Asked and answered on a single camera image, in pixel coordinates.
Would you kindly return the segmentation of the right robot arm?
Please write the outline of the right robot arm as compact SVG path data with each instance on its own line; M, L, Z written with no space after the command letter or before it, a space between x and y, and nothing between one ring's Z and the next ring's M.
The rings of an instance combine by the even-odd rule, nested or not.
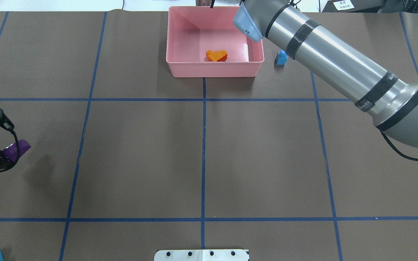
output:
M418 84L407 84L285 0L243 0L234 25L266 38L315 73L398 142L418 148Z

